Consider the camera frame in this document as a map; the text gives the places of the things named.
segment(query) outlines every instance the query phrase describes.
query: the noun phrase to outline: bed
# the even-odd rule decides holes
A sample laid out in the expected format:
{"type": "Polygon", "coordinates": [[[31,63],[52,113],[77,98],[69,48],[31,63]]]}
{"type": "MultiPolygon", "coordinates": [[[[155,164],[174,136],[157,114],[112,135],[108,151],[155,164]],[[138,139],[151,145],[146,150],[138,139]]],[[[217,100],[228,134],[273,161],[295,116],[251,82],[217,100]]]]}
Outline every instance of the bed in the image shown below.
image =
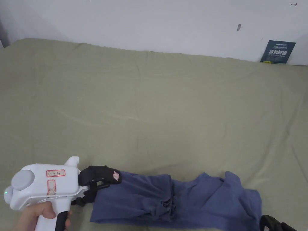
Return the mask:
{"type": "MultiPolygon", "coordinates": [[[[237,174],[262,213],[307,230],[308,67],[23,39],[0,52],[4,190],[33,163],[192,180],[237,174]]],[[[19,212],[0,200],[2,230],[19,212]]],[[[90,223],[71,230],[158,230],[90,223]]]]}

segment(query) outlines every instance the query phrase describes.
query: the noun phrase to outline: white sticker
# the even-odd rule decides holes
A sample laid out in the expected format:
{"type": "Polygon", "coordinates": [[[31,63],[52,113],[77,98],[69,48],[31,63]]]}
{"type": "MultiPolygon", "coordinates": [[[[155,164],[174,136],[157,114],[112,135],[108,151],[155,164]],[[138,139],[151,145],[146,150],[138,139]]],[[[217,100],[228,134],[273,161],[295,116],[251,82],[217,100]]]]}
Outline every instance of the white sticker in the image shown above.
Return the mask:
{"type": "Polygon", "coordinates": [[[116,180],[116,181],[118,181],[119,180],[119,174],[118,173],[116,173],[116,171],[114,171],[113,172],[113,178],[116,180]]]}
{"type": "Polygon", "coordinates": [[[64,169],[47,170],[46,176],[47,177],[65,176],[65,170],[64,169]]]}

